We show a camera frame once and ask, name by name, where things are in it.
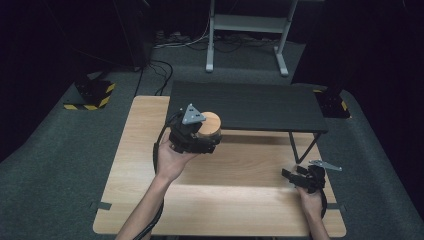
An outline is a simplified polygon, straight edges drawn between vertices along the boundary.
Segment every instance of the white metal frame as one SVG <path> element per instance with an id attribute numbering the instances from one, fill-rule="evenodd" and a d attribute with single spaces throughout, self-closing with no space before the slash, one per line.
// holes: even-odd
<path id="1" fill-rule="evenodd" d="M 206 72 L 213 71 L 214 57 L 214 31 L 215 30 L 235 30 L 251 32 L 281 33 L 278 46 L 274 46 L 275 56 L 282 76 L 289 75 L 286 63 L 283 58 L 283 49 L 293 20 L 298 0 L 292 0 L 287 18 L 268 18 L 253 16 L 237 16 L 215 14 L 215 0 L 211 0 L 211 13 L 209 25 L 209 46 L 206 58 Z"/>

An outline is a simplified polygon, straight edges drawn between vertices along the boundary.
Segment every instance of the wooden cylinder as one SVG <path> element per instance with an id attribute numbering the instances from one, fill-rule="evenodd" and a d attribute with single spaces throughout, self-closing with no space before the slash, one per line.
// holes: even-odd
<path id="1" fill-rule="evenodd" d="M 220 134 L 221 119 L 213 112 L 203 112 L 206 120 L 202 122 L 202 127 L 197 132 L 199 137 L 211 137 Z"/>

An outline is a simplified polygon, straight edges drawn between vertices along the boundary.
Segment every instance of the human hand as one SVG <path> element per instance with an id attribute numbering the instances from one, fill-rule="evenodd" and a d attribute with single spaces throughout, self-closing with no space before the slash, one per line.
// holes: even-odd
<path id="1" fill-rule="evenodd" d="M 312 218 L 313 220 L 321 219 L 321 193 L 316 191 L 315 193 L 309 194 L 308 191 L 302 187 L 296 187 L 296 189 L 300 194 L 302 209 L 306 217 Z"/>
<path id="2" fill-rule="evenodd" d="M 158 170 L 157 177 L 172 182 L 177 179 L 185 165 L 199 154 L 195 153 L 178 153 L 171 148 L 169 133 L 166 133 L 159 145 Z"/>

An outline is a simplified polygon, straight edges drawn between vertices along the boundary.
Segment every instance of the gray triangular part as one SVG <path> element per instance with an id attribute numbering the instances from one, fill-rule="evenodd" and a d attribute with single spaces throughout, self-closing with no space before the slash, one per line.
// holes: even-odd
<path id="1" fill-rule="evenodd" d="M 192 124 L 205 121 L 206 118 L 201 114 L 196 108 L 193 107 L 193 104 L 189 104 L 186 113 L 184 114 L 183 124 Z"/>

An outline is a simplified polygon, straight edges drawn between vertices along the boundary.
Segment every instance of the yellow and black hazard tape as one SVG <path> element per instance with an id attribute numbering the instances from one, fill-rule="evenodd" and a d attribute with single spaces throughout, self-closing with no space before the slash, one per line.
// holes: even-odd
<path id="1" fill-rule="evenodd" d="M 106 89 L 105 94 L 103 95 L 103 98 L 101 99 L 99 104 L 71 104 L 71 103 L 65 103 L 63 104 L 63 107 L 67 110 L 97 110 L 102 109 L 106 106 L 106 104 L 109 102 L 110 95 L 112 94 L 112 90 L 115 88 L 115 83 L 112 83 L 109 85 L 109 87 Z"/>

